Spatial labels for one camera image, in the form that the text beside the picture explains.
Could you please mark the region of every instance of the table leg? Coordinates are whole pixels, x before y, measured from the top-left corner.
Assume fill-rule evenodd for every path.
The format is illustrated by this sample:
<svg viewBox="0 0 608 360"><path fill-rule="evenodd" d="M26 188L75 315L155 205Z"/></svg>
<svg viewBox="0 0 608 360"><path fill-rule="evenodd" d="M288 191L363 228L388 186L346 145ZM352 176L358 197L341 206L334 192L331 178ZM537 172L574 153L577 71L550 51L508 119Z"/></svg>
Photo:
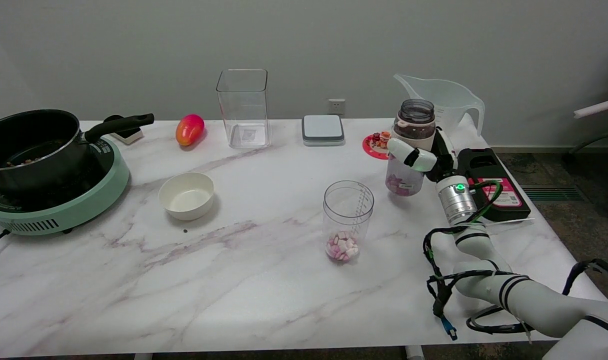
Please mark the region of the table leg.
<svg viewBox="0 0 608 360"><path fill-rule="evenodd" d="M153 360L153 353L136 353L133 360Z"/></svg>
<svg viewBox="0 0 608 360"><path fill-rule="evenodd" d="M422 346L409 345L404 347L406 350L406 358L408 360L425 360Z"/></svg>

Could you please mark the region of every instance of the black cooking pot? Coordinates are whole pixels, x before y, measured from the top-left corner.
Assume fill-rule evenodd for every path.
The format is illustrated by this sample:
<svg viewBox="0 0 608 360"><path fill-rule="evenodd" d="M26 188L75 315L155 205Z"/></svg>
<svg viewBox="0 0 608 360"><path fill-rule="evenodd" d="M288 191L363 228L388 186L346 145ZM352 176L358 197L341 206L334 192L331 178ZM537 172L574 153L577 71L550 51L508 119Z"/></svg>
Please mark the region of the black cooking pot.
<svg viewBox="0 0 608 360"><path fill-rule="evenodd" d="M0 120L0 190L32 192L65 184L91 158L102 135L150 125L153 114L107 121L80 131L75 115L62 110L20 112Z"/></svg>

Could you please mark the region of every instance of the marble table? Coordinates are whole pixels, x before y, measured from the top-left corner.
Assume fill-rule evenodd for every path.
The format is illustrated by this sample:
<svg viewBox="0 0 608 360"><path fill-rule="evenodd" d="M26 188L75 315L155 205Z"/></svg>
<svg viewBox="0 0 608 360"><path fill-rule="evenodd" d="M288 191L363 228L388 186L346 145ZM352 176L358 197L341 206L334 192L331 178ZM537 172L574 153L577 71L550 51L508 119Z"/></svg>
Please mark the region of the marble table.
<svg viewBox="0 0 608 360"><path fill-rule="evenodd" d="M272 120L272 145L255 150L230 148L221 121L190 149L176 143L176 121L146 127L119 144L131 179L112 208L70 234L0 240L0 357L452 344L432 315L421 250L429 230L447 225L434 186L390 196L386 161L361 148L391 123L346 119L344 146L306 147L299 120ZM487 146L470 118L452 141ZM208 174L216 192L192 222L158 203L160 186L187 171ZM322 240L323 194L338 180L375 196L361 255L342 266ZM534 221L490 227L491 240L515 272L562 291L575 260L528 205ZM444 274L472 259L448 235L433 248ZM571 294L606 300L585 275ZM454 293L445 312L457 343L526 340L468 330L466 318L486 306Z"/></svg>

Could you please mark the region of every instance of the floor vent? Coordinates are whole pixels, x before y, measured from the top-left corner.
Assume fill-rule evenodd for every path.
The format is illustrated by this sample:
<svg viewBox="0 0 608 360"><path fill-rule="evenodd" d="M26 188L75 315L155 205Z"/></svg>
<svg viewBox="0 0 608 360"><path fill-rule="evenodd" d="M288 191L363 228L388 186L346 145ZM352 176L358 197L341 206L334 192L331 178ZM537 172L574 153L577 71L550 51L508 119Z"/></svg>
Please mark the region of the floor vent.
<svg viewBox="0 0 608 360"><path fill-rule="evenodd" d="M585 195L577 186L522 185L521 188L533 203L586 201Z"/></svg>

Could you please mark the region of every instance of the plastic measuring pitcher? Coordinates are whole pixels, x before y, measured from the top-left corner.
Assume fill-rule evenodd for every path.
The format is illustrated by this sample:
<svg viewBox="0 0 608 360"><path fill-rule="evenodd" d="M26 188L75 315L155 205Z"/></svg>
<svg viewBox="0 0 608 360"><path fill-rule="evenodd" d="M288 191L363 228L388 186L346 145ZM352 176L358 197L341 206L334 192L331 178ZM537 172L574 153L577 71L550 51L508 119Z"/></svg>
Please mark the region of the plastic measuring pitcher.
<svg viewBox="0 0 608 360"><path fill-rule="evenodd" d="M466 86L441 79L420 79L396 73L393 76L404 85L410 99L424 99L435 106L435 123L446 134L450 134L462 121L464 114L476 109L477 135L482 134L484 124L484 102Z"/></svg>

